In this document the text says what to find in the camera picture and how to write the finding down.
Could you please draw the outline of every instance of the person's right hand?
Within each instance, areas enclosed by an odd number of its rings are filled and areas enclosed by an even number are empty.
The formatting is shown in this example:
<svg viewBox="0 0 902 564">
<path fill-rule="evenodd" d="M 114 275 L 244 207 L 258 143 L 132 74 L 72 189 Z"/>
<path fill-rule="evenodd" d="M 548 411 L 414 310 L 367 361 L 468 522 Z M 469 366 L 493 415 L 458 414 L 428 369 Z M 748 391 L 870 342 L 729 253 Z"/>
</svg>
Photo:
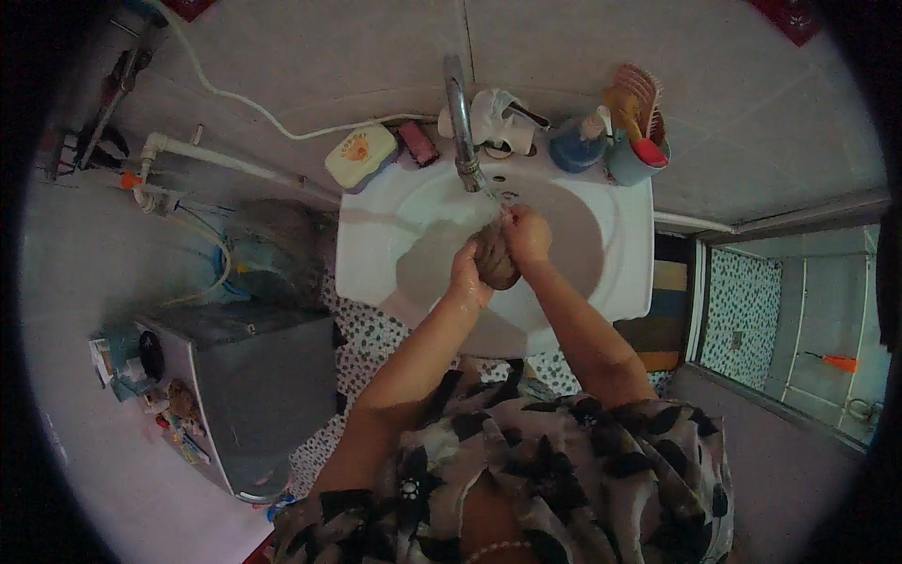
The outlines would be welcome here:
<svg viewBox="0 0 902 564">
<path fill-rule="evenodd" d="M 548 261 L 551 228 L 535 209 L 518 204 L 502 211 L 504 242 L 514 263 L 523 267 Z"/>
</svg>

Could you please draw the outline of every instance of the yellow soap box lid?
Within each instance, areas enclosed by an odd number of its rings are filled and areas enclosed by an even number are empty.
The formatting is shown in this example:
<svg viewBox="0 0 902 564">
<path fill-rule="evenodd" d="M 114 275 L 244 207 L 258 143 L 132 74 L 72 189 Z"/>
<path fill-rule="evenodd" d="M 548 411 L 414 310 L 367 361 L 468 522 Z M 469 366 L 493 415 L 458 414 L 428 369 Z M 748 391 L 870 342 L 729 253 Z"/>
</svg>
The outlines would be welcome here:
<svg viewBox="0 0 902 564">
<path fill-rule="evenodd" d="M 388 129 L 368 125 L 354 129 L 332 150 L 326 157 L 326 170 L 342 188 L 355 194 L 364 189 L 362 180 L 387 164 L 389 157 L 394 160 L 397 151 L 398 142 Z"/>
</svg>

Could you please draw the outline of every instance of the floral print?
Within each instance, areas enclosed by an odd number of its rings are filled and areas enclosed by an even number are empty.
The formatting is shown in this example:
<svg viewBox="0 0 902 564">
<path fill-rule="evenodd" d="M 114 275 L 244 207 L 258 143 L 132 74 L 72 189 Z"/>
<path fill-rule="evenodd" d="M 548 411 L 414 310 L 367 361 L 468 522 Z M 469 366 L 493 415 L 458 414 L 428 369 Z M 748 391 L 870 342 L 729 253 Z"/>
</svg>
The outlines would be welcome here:
<svg viewBox="0 0 902 564">
<path fill-rule="evenodd" d="M 400 437 L 372 491 L 286 508 L 276 561 L 463 562 L 460 507 L 483 472 L 524 508 L 542 564 L 725 559 L 733 506 L 720 421 L 674 401 L 605 410 L 586 394 L 555 398 L 514 368 L 507 382 L 443 397 L 440 416 Z"/>
</svg>

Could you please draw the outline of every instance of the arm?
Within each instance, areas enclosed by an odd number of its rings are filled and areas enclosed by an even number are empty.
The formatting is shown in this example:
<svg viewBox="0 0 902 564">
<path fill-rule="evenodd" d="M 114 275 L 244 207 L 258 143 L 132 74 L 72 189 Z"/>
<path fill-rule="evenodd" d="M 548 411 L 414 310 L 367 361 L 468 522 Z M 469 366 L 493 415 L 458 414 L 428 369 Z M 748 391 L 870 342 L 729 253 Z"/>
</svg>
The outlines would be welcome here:
<svg viewBox="0 0 902 564">
<path fill-rule="evenodd" d="M 354 402 L 345 433 L 319 473 L 311 495 L 372 489 L 404 430 L 412 429 L 457 349 L 473 330 L 492 290 L 479 281 L 476 245 L 457 253 L 445 296 Z"/>
<path fill-rule="evenodd" d="M 548 223 L 531 208 L 514 206 L 502 226 L 511 256 L 583 389 L 606 408 L 657 399 L 636 351 L 548 261 Z"/>
</svg>

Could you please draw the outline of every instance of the chrome faucet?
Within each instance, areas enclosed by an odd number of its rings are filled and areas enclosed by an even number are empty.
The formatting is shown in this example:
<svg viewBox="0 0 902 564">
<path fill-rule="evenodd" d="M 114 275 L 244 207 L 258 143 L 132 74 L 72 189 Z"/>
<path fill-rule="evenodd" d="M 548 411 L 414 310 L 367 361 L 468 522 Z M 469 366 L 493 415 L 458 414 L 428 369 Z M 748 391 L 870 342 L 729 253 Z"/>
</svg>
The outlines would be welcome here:
<svg viewBox="0 0 902 564">
<path fill-rule="evenodd" d="M 485 175 L 479 168 L 473 136 L 470 133 L 470 110 L 464 91 L 464 69 L 457 55 L 445 56 L 445 91 L 448 94 L 448 110 L 457 149 L 457 175 L 464 183 L 464 190 L 478 192 L 485 188 Z"/>
</svg>

